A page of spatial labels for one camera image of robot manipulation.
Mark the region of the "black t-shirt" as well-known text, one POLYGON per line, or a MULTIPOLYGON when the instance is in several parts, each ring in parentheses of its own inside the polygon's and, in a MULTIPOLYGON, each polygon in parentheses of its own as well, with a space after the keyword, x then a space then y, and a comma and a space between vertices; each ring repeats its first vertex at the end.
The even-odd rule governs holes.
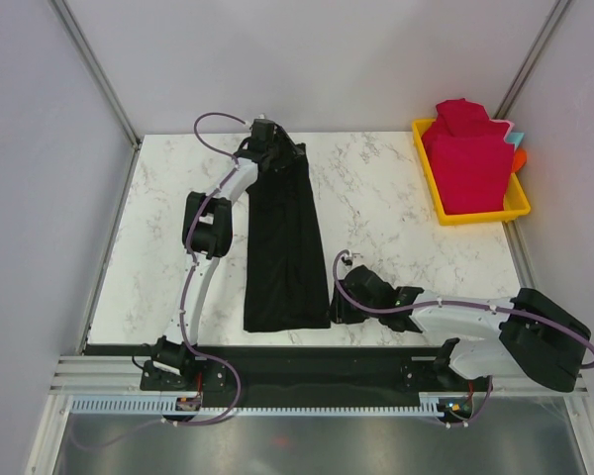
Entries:
POLYGON ((244 330, 327 329, 330 297, 306 146, 247 189, 244 330))

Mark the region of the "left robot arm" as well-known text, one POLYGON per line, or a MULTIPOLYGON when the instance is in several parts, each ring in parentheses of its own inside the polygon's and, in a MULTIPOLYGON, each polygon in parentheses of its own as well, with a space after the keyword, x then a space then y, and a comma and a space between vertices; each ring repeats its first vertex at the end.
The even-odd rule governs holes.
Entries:
POLYGON ((304 147, 277 123, 260 116, 248 126, 249 135, 227 154, 233 162, 229 172, 210 192, 187 197, 182 237, 185 279, 178 308, 144 365, 143 383, 154 381, 173 391, 190 389, 197 381, 194 344, 213 274, 232 244, 233 206, 259 176, 282 170, 305 155, 304 147))

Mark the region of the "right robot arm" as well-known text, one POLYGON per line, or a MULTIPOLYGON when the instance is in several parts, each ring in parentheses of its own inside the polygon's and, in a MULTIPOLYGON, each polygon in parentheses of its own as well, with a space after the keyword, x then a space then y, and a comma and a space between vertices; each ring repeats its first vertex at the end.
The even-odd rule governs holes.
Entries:
POLYGON ((375 319, 397 333, 442 335, 432 371, 445 389, 495 377, 527 377, 570 393, 594 367, 591 331, 543 293, 522 288, 512 298, 447 297, 422 287, 393 287, 364 265, 333 272, 332 319, 375 319))

